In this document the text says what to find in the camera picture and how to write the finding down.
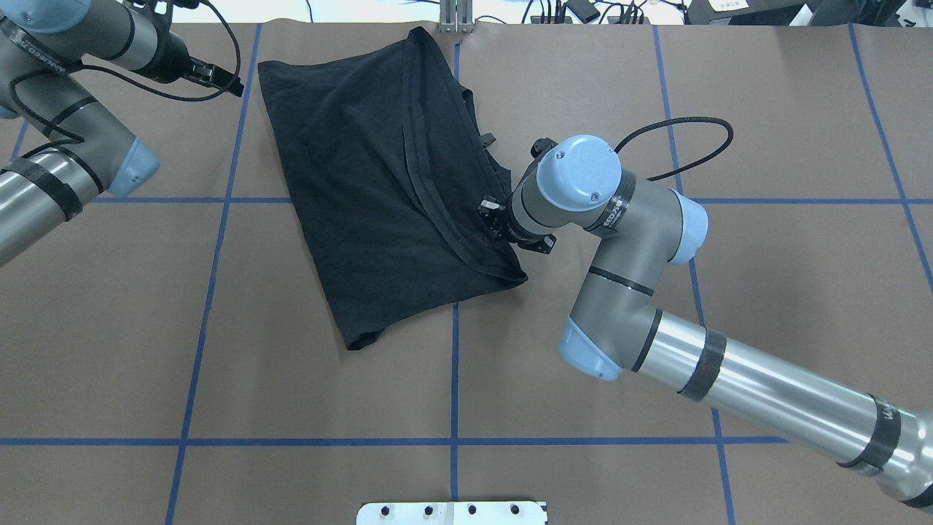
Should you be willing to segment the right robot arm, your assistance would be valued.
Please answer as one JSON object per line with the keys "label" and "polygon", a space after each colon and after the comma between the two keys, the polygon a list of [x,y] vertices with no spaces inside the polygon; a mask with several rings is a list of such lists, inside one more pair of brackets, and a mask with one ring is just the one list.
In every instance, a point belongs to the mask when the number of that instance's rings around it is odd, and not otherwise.
{"label": "right robot arm", "polygon": [[540,139],[507,198],[477,213],[493,237],[547,254],[574,224],[600,238],[558,351],[587,375],[642,373],[872,478],[886,495],[931,512],[931,411],[906,410],[784,361],[651,303],[667,265],[703,245],[697,202],[621,166],[603,139]]}

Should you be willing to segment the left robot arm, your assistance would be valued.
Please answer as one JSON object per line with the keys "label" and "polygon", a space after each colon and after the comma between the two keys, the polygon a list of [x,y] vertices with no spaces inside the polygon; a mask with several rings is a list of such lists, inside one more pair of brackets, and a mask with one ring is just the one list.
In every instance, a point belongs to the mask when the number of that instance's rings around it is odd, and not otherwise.
{"label": "left robot arm", "polygon": [[4,1],[2,117],[19,117],[44,143],[2,169],[4,265],[102,193],[125,197],[159,159],[74,74],[96,71],[132,86],[139,77],[207,87],[209,101],[242,96],[239,70],[190,54],[172,31],[173,11],[199,1]]}

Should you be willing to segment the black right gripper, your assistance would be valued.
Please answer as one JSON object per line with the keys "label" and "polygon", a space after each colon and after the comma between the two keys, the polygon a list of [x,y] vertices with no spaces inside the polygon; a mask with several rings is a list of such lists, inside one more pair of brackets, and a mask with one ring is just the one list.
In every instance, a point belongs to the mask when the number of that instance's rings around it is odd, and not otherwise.
{"label": "black right gripper", "polygon": [[556,245],[557,238],[551,233],[537,235],[520,226],[507,206],[492,195],[486,195],[480,200],[477,213],[481,222],[486,226],[489,237],[504,237],[507,242],[520,249],[540,254],[550,254]]}

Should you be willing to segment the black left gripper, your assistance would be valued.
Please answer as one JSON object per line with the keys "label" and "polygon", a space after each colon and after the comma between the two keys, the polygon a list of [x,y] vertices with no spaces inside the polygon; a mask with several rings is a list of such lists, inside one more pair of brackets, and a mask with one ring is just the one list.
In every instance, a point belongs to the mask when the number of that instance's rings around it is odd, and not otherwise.
{"label": "black left gripper", "polygon": [[214,88],[220,93],[241,97],[244,87],[236,72],[224,70],[216,64],[193,60],[186,43],[165,26],[152,21],[153,36],[146,44],[146,78],[159,83],[172,83],[189,79],[200,86]]}

